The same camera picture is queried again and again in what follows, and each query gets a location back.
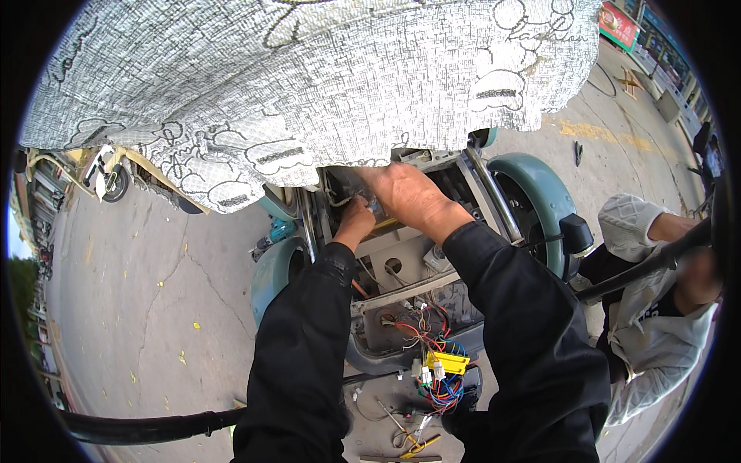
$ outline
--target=white knit sweater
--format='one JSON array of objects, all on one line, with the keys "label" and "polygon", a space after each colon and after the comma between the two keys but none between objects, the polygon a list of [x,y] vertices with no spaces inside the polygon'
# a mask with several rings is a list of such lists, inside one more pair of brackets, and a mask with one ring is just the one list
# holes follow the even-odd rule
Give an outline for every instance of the white knit sweater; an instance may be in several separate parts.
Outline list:
[{"label": "white knit sweater", "polygon": [[[665,244],[648,237],[661,213],[671,211],[626,193],[612,196],[597,216],[605,246],[621,259],[642,261]],[[628,285],[622,300],[609,307],[608,342],[627,364],[630,377],[627,384],[613,385],[607,426],[622,424],[657,403],[687,377],[700,357],[715,304],[684,317],[638,321],[675,281],[673,270],[657,270]]]}]

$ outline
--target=black sleeve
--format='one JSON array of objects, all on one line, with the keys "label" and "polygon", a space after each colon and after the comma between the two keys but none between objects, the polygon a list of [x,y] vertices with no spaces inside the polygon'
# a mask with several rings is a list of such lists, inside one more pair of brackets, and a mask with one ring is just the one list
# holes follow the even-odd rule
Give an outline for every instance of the black sleeve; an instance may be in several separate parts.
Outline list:
[{"label": "black sleeve", "polygon": [[481,424],[456,433],[465,461],[598,461],[608,363],[589,347],[573,293],[479,222],[453,232],[442,249],[485,315],[484,346],[499,383],[488,414],[468,414],[484,416]]},{"label": "black sleeve", "polygon": [[270,303],[255,339],[233,463],[342,460],[342,373],[355,256],[331,243]]}]

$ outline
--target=white connector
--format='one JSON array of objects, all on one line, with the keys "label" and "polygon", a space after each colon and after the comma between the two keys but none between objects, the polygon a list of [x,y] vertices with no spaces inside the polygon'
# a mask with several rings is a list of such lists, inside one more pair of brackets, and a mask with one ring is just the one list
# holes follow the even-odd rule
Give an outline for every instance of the white connector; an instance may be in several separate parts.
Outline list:
[{"label": "white connector", "polygon": [[445,369],[442,367],[442,362],[440,360],[435,361],[434,367],[435,379],[438,381],[443,380],[445,378]]},{"label": "white connector", "polygon": [[419,381],[422,383],[422,386],[432,384],[432,373],[430,373],[430,368],[427,365],[422,367],[422,374],[419,375]]},{"label": "white connector", "polygon": [[422,359],[412,360],[412,378],[419,378],[422,375]]}]

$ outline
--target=sky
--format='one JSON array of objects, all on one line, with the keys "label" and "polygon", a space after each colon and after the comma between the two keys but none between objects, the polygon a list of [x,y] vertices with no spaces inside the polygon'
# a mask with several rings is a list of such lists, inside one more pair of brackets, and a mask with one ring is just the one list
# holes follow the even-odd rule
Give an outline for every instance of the sky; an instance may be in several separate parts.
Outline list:
[{"label": "sky", "polygon": [[16,220],[13,218],[13,210],[10,206],[7,209],[7,252],[8,257],[17,256],[19,259],[28,259],[33,254],[28,244],[20,239],[21,229],[18,228]]}]

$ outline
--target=yellow connector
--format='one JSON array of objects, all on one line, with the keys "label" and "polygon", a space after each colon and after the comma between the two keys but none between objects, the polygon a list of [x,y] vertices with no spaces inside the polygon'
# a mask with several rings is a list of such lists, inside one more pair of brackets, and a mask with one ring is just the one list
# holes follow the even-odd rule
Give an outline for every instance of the yellow connector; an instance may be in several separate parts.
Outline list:
[{"label": "yellow connector", "polygon": [[442,363],[442,368],[445,370],[446,373],[462,375],[463,373],[465,373],[465,367],[466,365],[468,365],[468,362],[470,362],[471,359],[469,359],[468,357],[455,356],[452,353],[444,352],[435,352],[433,356],[433,353],[428,351],[425,363],[430,369],[435,368],[435,361]]}]

